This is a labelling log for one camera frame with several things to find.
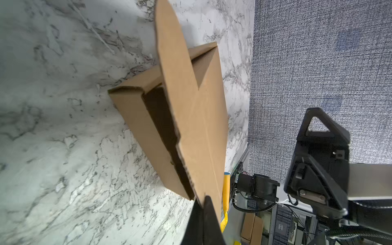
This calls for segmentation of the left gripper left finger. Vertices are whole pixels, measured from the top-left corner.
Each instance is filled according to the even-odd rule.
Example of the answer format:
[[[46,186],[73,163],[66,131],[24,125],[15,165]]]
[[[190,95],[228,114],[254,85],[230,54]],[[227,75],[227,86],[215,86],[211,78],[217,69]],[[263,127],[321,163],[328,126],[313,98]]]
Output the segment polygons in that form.
[[[202,245],[203,232],[204,210],[195,201],[181,245]]]

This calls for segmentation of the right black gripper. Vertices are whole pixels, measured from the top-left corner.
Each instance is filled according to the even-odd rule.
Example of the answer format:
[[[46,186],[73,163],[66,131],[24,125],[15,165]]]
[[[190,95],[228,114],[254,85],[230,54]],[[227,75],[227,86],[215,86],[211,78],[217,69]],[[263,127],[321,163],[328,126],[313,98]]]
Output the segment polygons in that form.
[[[350,133],[321,108],[308,108],[297,136],[284,191],[317,216],[348,214]]]

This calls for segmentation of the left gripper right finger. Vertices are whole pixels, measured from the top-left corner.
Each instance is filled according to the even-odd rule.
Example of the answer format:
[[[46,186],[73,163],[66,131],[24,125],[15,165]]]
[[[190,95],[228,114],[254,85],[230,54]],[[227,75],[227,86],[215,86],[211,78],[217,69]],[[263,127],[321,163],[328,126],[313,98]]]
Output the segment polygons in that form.
[[[225,245],[225,241],[220,230],[212,199],[206,196],[203,207],[203,244],[204,245]]]

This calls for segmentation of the yellow plastic toy shovel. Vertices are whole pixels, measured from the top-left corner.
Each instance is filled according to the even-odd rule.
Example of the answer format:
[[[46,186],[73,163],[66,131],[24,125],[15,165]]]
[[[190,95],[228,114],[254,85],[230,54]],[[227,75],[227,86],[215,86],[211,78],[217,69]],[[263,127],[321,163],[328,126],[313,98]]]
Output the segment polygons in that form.
[[[220,224],[220,230],[222,233],[224,232],[228,222],[228,211],[230,208],[230,178],[231,178],[230,173],[225,172],[224,181],[223,181],[223,194],[222,194],[224,218]]]

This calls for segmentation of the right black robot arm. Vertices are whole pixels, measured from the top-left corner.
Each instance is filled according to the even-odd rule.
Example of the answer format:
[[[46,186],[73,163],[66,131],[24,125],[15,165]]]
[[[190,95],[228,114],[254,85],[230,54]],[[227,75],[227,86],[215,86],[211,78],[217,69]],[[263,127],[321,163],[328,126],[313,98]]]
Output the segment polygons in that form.
[[[284,191],[311,206],[327,228],[311,240],[392,242],[392,167],[350,162],[350,133],[321,108],[308,108]]]

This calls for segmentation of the brown cardboard box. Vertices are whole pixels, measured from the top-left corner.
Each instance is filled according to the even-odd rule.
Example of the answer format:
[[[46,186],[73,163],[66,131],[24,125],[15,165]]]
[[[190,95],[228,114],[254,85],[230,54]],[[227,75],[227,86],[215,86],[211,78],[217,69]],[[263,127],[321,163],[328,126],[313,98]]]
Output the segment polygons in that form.
[[[168,1],[157,1],[159,64],[109,90],[109,96],[163,185],[221,220],[228,138],[216,42],[188,48]]]
[[[264,222],[263,219],[256,216],[255,213],[246,213],[242,232],[242,245],[261,245]]]

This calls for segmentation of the brown cardboard box on shelf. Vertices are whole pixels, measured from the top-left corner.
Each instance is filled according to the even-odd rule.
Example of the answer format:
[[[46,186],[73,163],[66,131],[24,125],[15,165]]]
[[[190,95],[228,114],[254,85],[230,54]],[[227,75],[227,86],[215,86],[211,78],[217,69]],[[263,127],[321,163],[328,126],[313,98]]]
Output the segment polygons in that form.
[[[263,219],[256,216],[255,213],[246,213],[242,232],[242,245],[261,245],[264,222]]]

